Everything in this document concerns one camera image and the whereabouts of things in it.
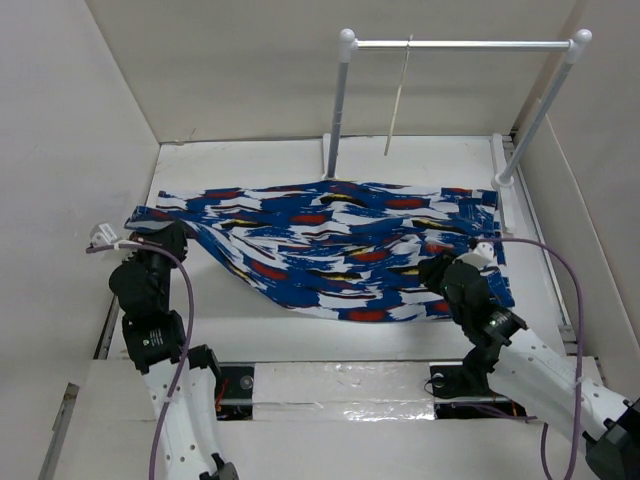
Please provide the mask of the blue white red patterned trousers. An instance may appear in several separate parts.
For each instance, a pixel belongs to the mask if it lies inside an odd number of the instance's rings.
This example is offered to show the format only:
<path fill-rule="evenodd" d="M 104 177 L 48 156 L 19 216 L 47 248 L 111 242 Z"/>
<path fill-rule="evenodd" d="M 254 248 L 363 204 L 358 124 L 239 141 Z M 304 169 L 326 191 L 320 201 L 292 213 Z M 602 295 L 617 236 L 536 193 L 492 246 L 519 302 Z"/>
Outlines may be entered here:
<path fill-rule="evenodd" d="M 418 265 L 500 234 L 498 195 L 484 189 L 318 181 L 158 194 L 128 230 L 172 222 L 226 270 L 279 306 L 326 319 L 391 323 L 448 316 Z"/>

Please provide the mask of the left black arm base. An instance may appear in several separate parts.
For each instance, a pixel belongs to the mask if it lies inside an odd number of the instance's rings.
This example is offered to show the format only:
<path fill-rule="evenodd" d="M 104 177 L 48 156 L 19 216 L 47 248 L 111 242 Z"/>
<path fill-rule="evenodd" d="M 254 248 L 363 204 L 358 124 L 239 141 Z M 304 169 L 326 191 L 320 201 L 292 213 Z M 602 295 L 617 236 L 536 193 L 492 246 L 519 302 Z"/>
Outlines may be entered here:
<path fill-rule="evenodd" d="M 216 383 L 215 409 L 219 421 L 245 421 L 253 418 L 255 365 L 223 363 L 222 377 Z"/>

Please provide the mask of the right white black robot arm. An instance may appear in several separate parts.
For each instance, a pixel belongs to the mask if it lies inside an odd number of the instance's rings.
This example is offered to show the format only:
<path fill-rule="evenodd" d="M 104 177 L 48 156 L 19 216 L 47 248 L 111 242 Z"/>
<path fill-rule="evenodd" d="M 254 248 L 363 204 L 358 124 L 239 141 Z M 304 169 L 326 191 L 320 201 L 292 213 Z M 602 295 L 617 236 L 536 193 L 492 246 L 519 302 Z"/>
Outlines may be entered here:
<path fill-rule="evenodd" d="M 523 406 L 570 440 L 598 478 L 638 478 L 638 402 L 580 375 L 576 363 L 494 302 L 478 261 L 476 254 L 443 252 L 418 264 L 420 282 L 443 297 L 473 346 L 463 360 L 465 387 Z"/>

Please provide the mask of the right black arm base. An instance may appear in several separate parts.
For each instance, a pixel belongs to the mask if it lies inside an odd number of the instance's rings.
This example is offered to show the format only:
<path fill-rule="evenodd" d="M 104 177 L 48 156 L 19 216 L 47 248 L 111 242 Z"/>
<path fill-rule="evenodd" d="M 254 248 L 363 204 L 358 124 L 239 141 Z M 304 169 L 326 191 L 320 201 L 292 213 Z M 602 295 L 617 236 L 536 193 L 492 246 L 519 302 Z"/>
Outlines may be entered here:
<path fill-rule="evenodd" d="M 486 380 L 462 360 L 430 362 L 423 389 L 433 399 L 437 420 L 536 420 L 520 404 L 490 390 Z"/>

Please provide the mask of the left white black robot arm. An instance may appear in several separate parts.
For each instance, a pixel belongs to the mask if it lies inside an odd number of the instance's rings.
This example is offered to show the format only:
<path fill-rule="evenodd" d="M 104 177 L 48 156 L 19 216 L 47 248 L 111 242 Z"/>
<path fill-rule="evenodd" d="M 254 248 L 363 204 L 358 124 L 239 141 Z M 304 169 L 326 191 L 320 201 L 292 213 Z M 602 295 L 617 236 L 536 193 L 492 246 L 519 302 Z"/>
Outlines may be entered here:
<path fill-rule="evenodd" d="M 195 303 L 188 290 L 188 317 L 170 307 L 171 275 L 186 271 L 187 234 L 171 223 L 135 233 L 120 244 L 130 256 L 111 274 L 109 287 L 124 313 L 122 333 L 129 358 L 149 392 L 156 416 L 148 476 L 168 479 L 236 479 L 235 465 L 218 437 L 215 394 L 222 371 L 213 350 L 194 346 Z"/>

